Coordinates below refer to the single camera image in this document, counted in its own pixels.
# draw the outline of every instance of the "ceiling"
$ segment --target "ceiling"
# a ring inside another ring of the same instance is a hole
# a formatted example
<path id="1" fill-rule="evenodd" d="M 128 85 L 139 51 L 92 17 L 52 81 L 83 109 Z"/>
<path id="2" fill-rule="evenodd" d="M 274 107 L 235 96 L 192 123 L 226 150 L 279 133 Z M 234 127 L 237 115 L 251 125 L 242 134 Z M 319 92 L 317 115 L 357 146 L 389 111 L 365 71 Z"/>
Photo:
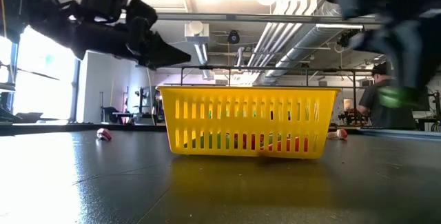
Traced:
<path id="1" fill-rule="evenodd" d="M 242 14 L 271 14 L 275 12 L 276 4 L 263 5 L 268 0 L 144 0 L 147 4 L 156 9 L 157 12 L 197 12 L 197 13 L 242 13 Z M 198 64 L 198 59 L 191 43 L 187 43 L 184 37 L 184 25 L 186 21 L 157 21 L 153 29 L 157 30 L 163 39 L 192 55 L 193 64 Z M 209 43 L 207 49 L 209 62 L 214 65 L 233 65 L 235 56 L 231 52 L 237 52 L 238 48 L 244 46 L 251 50 L 259 41 L 265 29 L 266 23 L 246 23 L 246 22 L 208 22 L 209 24 Z M 228 45 L 227 36 L 231 30 L 237 30 L 240 35 L 240 43 Z M 334 49 L 335 37 L 324 44 L 329 50 L 311 51 L 314 60 L 309 63 L 311 68 L 328 68 L 342 66 L 344 68 L 360 67 L 365 61 L 373 61 L 378 54 L 364 52 L 344 51 L 336 52 Z M 282 55 L 275 56 L 267 66 L 274 66 Z"/>

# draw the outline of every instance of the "red ball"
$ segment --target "red ball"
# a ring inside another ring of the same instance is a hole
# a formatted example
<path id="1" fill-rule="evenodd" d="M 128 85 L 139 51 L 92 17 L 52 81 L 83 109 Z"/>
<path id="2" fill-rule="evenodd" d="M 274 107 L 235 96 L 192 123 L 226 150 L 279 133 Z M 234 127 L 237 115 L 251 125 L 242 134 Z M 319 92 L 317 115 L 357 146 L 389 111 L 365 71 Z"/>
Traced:
<path id="1" fill-rule="evenodd" d="M 105 141 L 110 141 L 112 139 L 112 135 L 106 128 L 98 129 L 98 131 L 96 131 L 96 136 L 98 137 L 98 139 L 103 139 Z"/>

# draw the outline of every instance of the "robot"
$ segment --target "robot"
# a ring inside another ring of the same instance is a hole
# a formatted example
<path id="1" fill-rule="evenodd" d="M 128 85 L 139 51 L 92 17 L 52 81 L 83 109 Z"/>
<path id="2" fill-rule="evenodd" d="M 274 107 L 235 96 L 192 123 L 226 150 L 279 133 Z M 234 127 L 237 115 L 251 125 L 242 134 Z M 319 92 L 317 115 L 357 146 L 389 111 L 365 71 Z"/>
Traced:
<path id="1" fill-rule="evenodd" d="M 357 34 L 354 50 L 386 54 L 393 64 L 396 85 L 380 90 L 389 108 L 417 105 L 421 91 L 441 64 L 437 49 L 441 33 L 441 0 L 326 0 L 339 5 L 343 19 L 375 14 L 378 30 Z"/>
<path id="2" fill-rule="evenodd" d="M 123 11 L 125 23 L 119 22 Z M 90 50 L 134 60 L 151 70 L 191 59 L 150 30 L 158 15 L 141 0 L 1 0 L 0 13 L 0 34 L 12 42 L 18 43 L 30 26 L 79 59 Z"/>

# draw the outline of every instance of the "table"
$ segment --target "table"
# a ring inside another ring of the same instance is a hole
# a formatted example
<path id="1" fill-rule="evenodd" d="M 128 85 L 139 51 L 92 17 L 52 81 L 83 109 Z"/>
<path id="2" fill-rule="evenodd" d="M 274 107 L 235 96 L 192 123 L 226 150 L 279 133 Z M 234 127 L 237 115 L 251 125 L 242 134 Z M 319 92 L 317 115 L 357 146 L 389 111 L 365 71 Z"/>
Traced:
<path id="1" fill-rule="evenodd" d="M 319 160 L 179 156 L 167 134 L 0 137 L 0 223 L 439 223 L 441 143 L 351 135 Z"/>

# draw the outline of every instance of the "person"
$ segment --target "person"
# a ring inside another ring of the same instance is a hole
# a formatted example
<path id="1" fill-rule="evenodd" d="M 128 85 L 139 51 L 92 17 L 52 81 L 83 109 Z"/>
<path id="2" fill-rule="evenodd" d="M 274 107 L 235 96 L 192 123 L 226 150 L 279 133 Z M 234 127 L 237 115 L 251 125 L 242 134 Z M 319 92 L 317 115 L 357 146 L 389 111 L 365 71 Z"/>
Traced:
<path id="1" fill-rule="evenodd" d="M 390 65 L 387 62 L 373 67 L 374 84 L 363 93 L 357 111 L 362 115 L 370 116 L 372 126 L 375 128 L 414 130 L 416 123 L 411 107 L 388 108 L 380 102 L 379 89 L 389 87 L 393 83 L 393 79 L 389 75 L 389 68 Z"/>

